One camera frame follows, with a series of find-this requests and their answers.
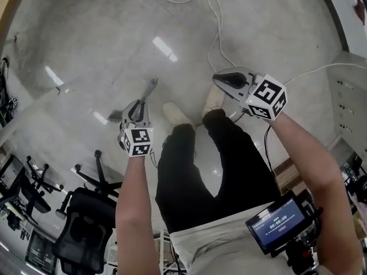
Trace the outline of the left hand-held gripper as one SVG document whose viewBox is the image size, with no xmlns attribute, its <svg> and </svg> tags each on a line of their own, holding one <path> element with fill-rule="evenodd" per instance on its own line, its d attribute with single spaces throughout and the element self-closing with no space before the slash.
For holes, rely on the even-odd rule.
<svg viewBox="0 0 367 275">
<path fill-rule="evenodd" d="M 148 105 L 145 101 L 135 100 L 123 111 L 118 143 L 129 157 L 146 156 L 153 145 L 153 127 L 138 127 L 134 123 L 136 121 L 149 121 Z"/>
</svg>

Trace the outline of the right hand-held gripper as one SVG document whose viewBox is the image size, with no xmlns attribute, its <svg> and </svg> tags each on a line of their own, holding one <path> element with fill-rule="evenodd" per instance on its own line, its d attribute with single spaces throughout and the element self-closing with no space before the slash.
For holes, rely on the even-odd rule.
<svg viewBox="0 0 367 275">
<path fill-rule="evenodd" d="M 246 78 L 253 76 L 254 72 L 250 69 L 232 67 L 215 73 L 213 82 L 230 98 L 241 100 L 239 106 L 246 109 L 251 116 L 274 121 L 287 104 L 286 87 L 269 74 L 257 73 L 248 90 Z"/>
</svg>

